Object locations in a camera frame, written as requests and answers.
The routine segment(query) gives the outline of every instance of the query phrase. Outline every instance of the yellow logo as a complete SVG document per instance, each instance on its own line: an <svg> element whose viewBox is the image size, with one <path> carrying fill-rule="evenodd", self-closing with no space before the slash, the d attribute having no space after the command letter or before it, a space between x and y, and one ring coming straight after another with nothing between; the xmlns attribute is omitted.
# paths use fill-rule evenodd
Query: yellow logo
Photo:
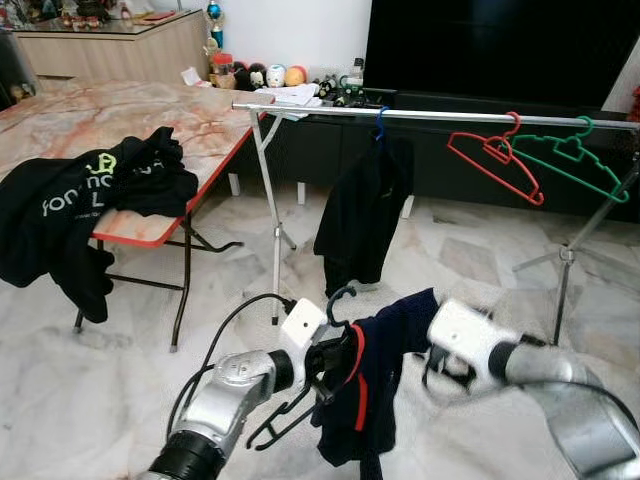
<svg viewBox="0 0 640 480"><path fill-rule="evenodd" d="M116 157L114 157L113 155L110 155L108 153L101 153L100 155L98 155L97 170L93 170L90 165L87 165L86 167L87 170L89 170L89 172L93 173L94 175L97 175L99 173L108 173L110 175L113 175L113 169L116 168L117 163L118 160L116 160Z"/></svg>

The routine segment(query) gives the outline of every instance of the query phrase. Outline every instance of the red table edge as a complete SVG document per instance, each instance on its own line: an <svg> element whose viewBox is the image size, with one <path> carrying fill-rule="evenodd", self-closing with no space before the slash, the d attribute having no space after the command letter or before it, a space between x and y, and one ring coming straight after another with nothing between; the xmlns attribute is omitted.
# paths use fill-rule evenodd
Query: red table edge
<svg viewBox="0 0 640 480"><path fill-rule="evenodd" d="M263 113L260 116L260 120L262 120L265 115L266 113ZM218 178L218 176L220 175L220 172L224 169L224 167L227 166L229 161L235 156L236 152L240 149L240 147L244 145L244 142L247 141L247 138L249 138L251 133L252 133L252 128L249 127L246 133L242 136L242 138L236 143L233 149L231 149L229 154L222 161L220 166L218 166L218 168L211 174L211 176L209 177L209 180L207 180L206 183L198 190L198 193L196 193L196 196L193 197L191 200L189 200L189 203L187 203L187 213L191 212L194 209L196 204L204 196L204 194L207 192L207 190L209 189L211 184L214 182L214 180ZM105 242L120 243L122 245L133 245L136 247L144 247L144 248L157 248L164 245L164 242L166 242L169 239L171 234L176 230L176 228L178 228L178 226L182 223L183 220L184 220L184 217L176 218L173 221L173 223L169 226L169 228L167 228L167 231L160 238L154 241L135 240L133 238L124 238L116 235L109 235L106 233L93 233L91 234L91 237L98 240L103 240Z"/></svg>

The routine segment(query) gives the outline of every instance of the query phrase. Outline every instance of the plastic hanger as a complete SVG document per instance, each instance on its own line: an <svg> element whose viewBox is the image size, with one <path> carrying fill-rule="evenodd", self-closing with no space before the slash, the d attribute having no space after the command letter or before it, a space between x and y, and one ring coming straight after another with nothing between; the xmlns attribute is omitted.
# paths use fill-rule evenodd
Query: plastic hanger
<svg viewBox="0 0 640 480"><path fill-rule="evenodd" d="M584 185L585 187L590 188L591 190L598 192L607 198L610 198L618 203L625 203L626 201L629 200L629 192L625 191L622 193L622 196L618 196L618 190L622 185L622 182L620 181L620 179L616 176L615 173L613 173L613 171L609 167L604 165L595 154L593 154L592 152L584 148L582 145L582 139L590 135L591 131L593 130L593 121L587 116L580 116L578 118L581 118L582 120L587 122L587 129L584 132L576 133L575 135L571 135L566 138L551 137L551 136L539 137L537 135L517 135L511 139L511 146L513 148L513 151L516 152L518 155L524 158L527 158L531 161L534 161L544 167L547 167L556 173L564 175L565 177L573 180L574 182L578 182L579 184ZM600 187L592 185L586 180L576 177L575 175L572 175L569 172L565 172L560 167L557 167L548 162L545 162L544 160L536 158L532 155L529 155L523 152L521 149L516 148L518 144L522 144L523 141L528 141L528 140L532 140L534 142L550 142L551 144L553 144L552 151L554 154L562 158L571 160L575 163L580 163L585 158L590 159L591 161L593 161L596 167L598 167L600 170L606 173L606 175L608 175L608 177L613 183L613 188L611 189L611 191L607 192ZM574 148L577 149L578 151L577 155L571 155L569 153L562 151L563 147L571 144L573 144Z"/></svg>
<svg viewBox="0 0 640 480"><path fill-rule="evenodd" d="M533 205L536 205L536 206L540 206L544 203L544 194L540 191L540 185L538 184L538 181L533 176L531 171L522 163L520 159L518 159L513 154L513 150L508 140L509 136L514 135L520 129L520 124L521 124L520 116L515 112L507 112L507 115L511 115L515 120L515 127L512 130L508 130L504 132L501 136L496 135L488 138L482 137L480 135L476 135L474 133L454 132L449 137L447 148L449 148L449 150L452 150L453 152L458 154L460 157L464 158L467 162L469 162L471 165L473 165L478 170L483 172L485 175L489 176L496 182L500 183L501 185L511 190L513 193L527 200L529 203L532 203ZM480 165L478 162L473 160L467 154L459 150L454 145L454 142L456 138L460 138L460 137L473 138L475 140L482 142L482 150L504 165L509 165L509 164L517 165L517 167L524 172L524 174L527 176L527 178L531 182L531 191L529 193L523 192L518 187L512 185L507 180L501 178L500 176L496 175L486 167Z"/></svg>
<svg viewBox="0 0 640 480"><path fill-rule="evenodd" d="M382 120L382 113L385 110L389 110L389 107L382 107L378 112L378 118L376 118L376 126L378 127L378 135L376 135L376 142L384 138L384 121Z"/></svg>
<svg viewBox="0 0 640 480"><path fill-rule="evenodd" d="M329 299L327 303L327 319L329 325L334 328L343 328L344 335L331 340L320 342L318 345L311 346L307 353L307 359L305 360L305 367L307 369L307 379L305 381L304 388L300 394L291 402L282 403L269 417L258 426L258 428L247 438L246 447L251 448L254 440L265 430L269 433L271 438L260 445L256 445L256 450L265 450L284 437L287 433L293 430L300 422L318 410L323 405L331 403L335 397L335 394L342 388L342 385L338 385L333 391L329 390L321 379L317 375L326 370L327 358L335 359L336 356L341 356L345 350L349 350L352 347L353 334L348 320L337 322L333 316L333 304L336 300L343 297L345 293L348 293L352 297L356 296L356 290L350 285L341 287ZM306 397L313 387L316 392L316 403L305 410L300 416L289 423L282 430L277 431L273 425L276 418L287 415L290 413L304 397Z"/></svg>

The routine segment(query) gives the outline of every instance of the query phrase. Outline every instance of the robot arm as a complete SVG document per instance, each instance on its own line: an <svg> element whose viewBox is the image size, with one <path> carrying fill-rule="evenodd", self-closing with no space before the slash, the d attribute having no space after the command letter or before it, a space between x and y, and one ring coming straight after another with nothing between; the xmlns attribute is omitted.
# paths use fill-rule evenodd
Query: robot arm
<svg viewBox="0 0 640 480"><path fill-rule="evenodd" d="M308 371L314 368L308 356L320 348L326 328L325 313L302 299L282 325L281 350L223 358L179 417L160 456L138 480L217 478L247 416L273 393L301 391L308 384L314 373ZM637 428L623 405L595 391L600 381L577 357L556 347L521 343L520 335L455 300L440 307L427 336L473 367L472 391L522 386L541 406L558 448L579 478L640 478ZM320 361L319 370L336 361L345 360L333 351Z"/></svg>
<svg viewBox="0 0 640 480"><path fill-rule="evenodd" d="M472 390L522 386L544 411L553 439L578 478L640 478L637 428L620 406L596 391L601 382L575 355L520 343L514 332L455 300L442 305L428 336L474 368Z"/></svg>
<svg viewBox="0 0 640 480"><path fill-rule="evenodd" d="M160 456L137 480L217 478L233 451L247 416L274 393L302 390L306 357L327 327L323 311L301 299L280 330L281 350L222 358L211 380L173 426Z"/></svg>

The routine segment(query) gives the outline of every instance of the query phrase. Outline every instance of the black tv screen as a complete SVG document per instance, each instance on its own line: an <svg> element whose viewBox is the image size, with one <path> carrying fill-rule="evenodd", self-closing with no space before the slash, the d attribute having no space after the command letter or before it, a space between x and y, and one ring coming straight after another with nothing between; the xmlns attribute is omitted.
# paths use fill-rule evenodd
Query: black tv screen
<svg viewBox="0 0 640 480"><path fill-rule="evenodd" d="M600 108L639 35L640 0L373 0L365 86Z"/></svg>

